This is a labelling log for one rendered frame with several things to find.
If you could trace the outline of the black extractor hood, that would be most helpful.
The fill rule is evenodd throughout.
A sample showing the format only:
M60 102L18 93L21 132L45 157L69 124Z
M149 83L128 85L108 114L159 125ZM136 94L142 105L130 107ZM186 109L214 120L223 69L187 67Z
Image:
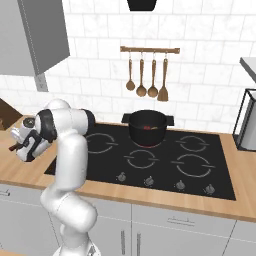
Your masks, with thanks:
M157 0L127 0L131 11L153 11Z

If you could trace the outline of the grey shelf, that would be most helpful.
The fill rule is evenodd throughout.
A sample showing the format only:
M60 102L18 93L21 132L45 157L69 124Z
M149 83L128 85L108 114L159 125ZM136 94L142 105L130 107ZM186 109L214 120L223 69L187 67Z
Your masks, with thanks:
M256 83L256 57L241 57L240 64Z

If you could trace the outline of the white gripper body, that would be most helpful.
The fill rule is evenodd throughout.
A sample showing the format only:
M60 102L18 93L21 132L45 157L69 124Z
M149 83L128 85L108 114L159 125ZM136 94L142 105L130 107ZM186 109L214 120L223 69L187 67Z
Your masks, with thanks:
M12 128L11 136L16 140L16 155L23 161L28 161L28 153L34 144L30 128Z

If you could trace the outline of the wooden spatula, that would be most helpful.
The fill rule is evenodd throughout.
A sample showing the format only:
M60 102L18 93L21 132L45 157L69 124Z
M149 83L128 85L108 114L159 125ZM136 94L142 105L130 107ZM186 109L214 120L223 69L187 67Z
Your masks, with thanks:
M164 59L163 61L163 82L162 87L159 90L157 100L162 102L168 101L168 91L166 89L166 75L167 75L167 67L168 67L168 60Z

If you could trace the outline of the black hob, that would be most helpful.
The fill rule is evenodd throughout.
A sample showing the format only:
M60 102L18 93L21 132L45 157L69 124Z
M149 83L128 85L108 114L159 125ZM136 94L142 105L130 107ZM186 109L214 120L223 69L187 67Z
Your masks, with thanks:
M168 130L163 141L151 148L135 144L126 126L99 124L86 135L88 142L87 178L161 191L235 200L220 137ZM124 172L126 180L117 176ZM154 184L144 180L152 177ZM176 188L182 181L184 190ZM207 194L211 184L215 192Z

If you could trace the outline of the grey wall cupboard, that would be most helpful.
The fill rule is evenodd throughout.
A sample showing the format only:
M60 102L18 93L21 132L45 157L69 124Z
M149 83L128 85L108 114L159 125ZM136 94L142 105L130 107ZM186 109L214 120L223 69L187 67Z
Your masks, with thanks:
M0 0L0 75L47 92L45 72L69 56L62 0Z

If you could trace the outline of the dark brown wooden block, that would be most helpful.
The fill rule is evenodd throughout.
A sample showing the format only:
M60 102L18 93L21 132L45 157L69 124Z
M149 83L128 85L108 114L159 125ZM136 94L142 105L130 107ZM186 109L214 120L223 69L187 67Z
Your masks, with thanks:
M0 130L7 130L22 114L0 98Z

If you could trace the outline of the wooden utensil rail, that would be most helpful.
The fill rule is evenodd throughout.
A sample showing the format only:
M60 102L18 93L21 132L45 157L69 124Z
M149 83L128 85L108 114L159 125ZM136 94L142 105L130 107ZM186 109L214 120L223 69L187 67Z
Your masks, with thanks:
M142 48L120 46L120 52L149 52L149 53L174 53L179 54L180 48Z

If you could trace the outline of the grey cupboard door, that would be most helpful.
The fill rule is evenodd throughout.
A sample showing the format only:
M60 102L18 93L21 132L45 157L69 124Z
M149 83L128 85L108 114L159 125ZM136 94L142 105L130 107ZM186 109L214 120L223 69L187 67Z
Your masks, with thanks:
M222 256L227 238L146 225L132 224L132 256L137 256L137 233L141 233L141 256Z
M121 252L121 230L125 230L125 255ZM89 232L102 256L131 256L131 222L99 216Z
M52 256L59 247L48 213L40 206L0 200L0 243L25 256Z

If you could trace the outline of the wooden ladle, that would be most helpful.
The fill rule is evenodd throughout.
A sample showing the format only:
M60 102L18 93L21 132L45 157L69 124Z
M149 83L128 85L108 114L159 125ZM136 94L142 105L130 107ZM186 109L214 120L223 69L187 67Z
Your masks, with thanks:
M155 87L155 73L156 73L156 61L152 60L152 82L153 84L148 89L147 93L149 97L155 98L158 95L158 89Z

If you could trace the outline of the grey drawer front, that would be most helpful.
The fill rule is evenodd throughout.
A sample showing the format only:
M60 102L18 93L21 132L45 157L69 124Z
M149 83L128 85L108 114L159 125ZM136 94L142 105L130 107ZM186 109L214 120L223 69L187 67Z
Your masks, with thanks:
M125 221L131 220L131 205L129 203L91 197L83 197L83 199L97 208L99 216Z
M235 224L232 219L141 205L132 206L132 220L137 223L219 237L229 237Z
M0 210L25 211L27 213L32 213L34 210L42 210L45 212L45 208L40 202L41 190L0 184L0 191L6 190L10 192L10 196L0 195Z

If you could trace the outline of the black cooking pot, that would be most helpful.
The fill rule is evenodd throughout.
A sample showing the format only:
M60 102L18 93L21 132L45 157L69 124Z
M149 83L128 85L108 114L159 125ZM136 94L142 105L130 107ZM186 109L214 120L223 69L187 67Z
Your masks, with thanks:
M134 143L153 147L163 141L167 127L174 125L174 117L155 110L139 110L125 113L122 123L128 124L130 138Z

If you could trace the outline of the small wooden spoon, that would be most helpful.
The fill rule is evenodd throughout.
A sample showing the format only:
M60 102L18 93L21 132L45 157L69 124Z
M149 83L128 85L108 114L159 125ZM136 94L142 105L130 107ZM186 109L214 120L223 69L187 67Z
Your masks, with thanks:
M129 80L126 83L126 88L129 91L133 91L135 89L135 84L132 80L132 60L129 60Z

